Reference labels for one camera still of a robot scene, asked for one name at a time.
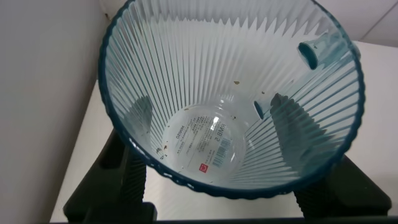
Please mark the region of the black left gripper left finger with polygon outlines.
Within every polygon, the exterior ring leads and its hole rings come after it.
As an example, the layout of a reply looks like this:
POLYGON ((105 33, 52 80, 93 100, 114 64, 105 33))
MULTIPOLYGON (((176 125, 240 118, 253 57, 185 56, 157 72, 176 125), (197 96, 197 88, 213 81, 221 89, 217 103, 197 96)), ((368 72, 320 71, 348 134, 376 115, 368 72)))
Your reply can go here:
POLYGON ((69 221, 154 221, 144 202, 146 165, 116 130, 63 207, 69 221))

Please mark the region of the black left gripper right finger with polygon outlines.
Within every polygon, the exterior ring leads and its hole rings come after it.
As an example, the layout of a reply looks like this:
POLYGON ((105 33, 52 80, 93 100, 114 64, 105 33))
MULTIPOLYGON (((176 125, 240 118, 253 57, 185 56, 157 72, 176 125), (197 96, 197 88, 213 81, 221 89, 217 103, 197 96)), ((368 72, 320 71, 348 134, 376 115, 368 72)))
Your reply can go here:
MULTIPOLYGON (((281 153, 299 174, 316 167, 338 143, 288 96, 275 94, 271 117, 281 153)), ((348 157, 321 179, 294 191, 305 218, 386 216, 390 197, 348 157)))

